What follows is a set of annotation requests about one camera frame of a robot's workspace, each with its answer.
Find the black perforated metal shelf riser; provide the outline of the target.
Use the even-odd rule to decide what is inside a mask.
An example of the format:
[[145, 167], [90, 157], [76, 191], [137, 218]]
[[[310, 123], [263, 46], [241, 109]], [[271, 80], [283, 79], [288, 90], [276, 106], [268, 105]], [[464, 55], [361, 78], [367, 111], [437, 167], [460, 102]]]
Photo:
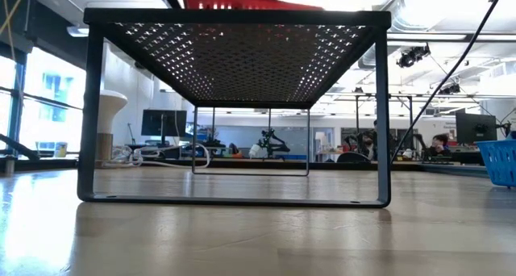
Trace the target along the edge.
[[384, 208], [392, 198], [387, 11], [88, 8], [77, 196], [173, 203], [172, 196], [94, 191], [102, 54], [111, 42], [195, 108], [309, 110], [369, 49], [375, 52], [378, 162], [374, 200], [203, 198], [208, 205]]

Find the blue plastic basket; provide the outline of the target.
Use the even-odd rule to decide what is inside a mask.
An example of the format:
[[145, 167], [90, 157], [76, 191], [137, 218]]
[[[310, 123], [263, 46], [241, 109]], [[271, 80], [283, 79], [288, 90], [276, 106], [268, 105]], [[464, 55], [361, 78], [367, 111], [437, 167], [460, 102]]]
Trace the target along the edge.
[[478, 141], [476, 146], [492, 184], [516, 187], [516, 140]]

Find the white mushroom table lamp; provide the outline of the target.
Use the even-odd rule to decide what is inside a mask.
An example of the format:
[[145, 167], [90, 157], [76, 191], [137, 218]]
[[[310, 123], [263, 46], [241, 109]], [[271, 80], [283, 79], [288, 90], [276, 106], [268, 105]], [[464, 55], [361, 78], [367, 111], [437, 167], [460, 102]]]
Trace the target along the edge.
[[111, 161], [114, 117], [127, 105], [127, 97], [113, 90], [100, 90], [95, 166], [104, 168]]

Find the black computer monitor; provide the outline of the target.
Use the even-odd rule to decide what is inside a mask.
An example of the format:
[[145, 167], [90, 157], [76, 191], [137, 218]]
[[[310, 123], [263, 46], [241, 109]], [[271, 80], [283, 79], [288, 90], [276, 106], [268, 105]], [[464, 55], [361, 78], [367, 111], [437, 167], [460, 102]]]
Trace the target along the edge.
[[142, 136], [184, 136], [186, 111], [143, 110]]

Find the person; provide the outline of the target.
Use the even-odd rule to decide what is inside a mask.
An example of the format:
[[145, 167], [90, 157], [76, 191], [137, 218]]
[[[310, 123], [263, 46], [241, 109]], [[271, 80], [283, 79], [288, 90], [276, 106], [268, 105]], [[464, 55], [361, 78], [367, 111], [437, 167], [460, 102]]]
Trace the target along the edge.
[[370, 161], [377, 160], [377, 121], [373, 122], [373, 128], [361, 132], [358, 136], [359, 152]]
[[431, 147], [428, 149], [428, 153], [430, 156], [443, 156], [449, 157], [452, 152], [448, 147], [448, 134], [438, 134], [432, 138]]

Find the black aluminium table frame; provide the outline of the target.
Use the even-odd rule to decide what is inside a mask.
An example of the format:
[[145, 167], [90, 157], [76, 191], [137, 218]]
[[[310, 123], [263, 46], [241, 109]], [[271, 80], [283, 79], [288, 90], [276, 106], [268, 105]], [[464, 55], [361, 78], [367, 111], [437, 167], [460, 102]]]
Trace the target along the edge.
[[[40, 171], [52, 169], [76, 169], [77, 159], [41, 159], [38, 161], [13, 160], [12, 158], [0, 157], [0, 174], [7, 171], [7, 163], [14, 164], [15, 172]], [[244, 169], [245, 171], [258, 169], [279, 169], [303, 171], [306, 169], [305, 162], [295, 161], [212, 161], [212, 169]], [[346, 171], [373, 171], [377, 170], [376, 163], [310, 163], [310, 171], [313, 170], [346, 170]], [[392, 171], [403, 172], [429, 172], [437, 174], [452, 174], [456, 176], [469, 176], [488, 178], [489, 173], [484, 166], [474, 165], [444, 165], [444, 164], [423, 164], [418, 162], [395, 162], [391, 166]]]

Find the black metal rig frame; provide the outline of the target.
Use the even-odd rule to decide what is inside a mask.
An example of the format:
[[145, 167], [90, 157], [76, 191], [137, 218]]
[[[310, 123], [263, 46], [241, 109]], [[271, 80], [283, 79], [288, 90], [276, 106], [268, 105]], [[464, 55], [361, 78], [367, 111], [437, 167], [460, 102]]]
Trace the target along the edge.
[[[377, 94], [372, 93], [354, 93], [355, 97], [355, 116], [356, 116], [356, 131], [360, 130], [360, 107], [367, 102], [372, 102], [377, 100]], [[407, 118], [409, 120], [409, 126], [405, 132], [405, 139], [402, 136], [397, 137], [397, 142], [399, 145], [403, 146], [407, 141], [411, 148], [414, 147], [412, 136], [414, 135], [414, 104], [413, 104], [413, 95], [404, 95], [404, 94], [389, 94], [388, 101], [389, 102], [399, 102], [405, 109], [408, 110], [407, 114], [397, 114], [397, 117]]]

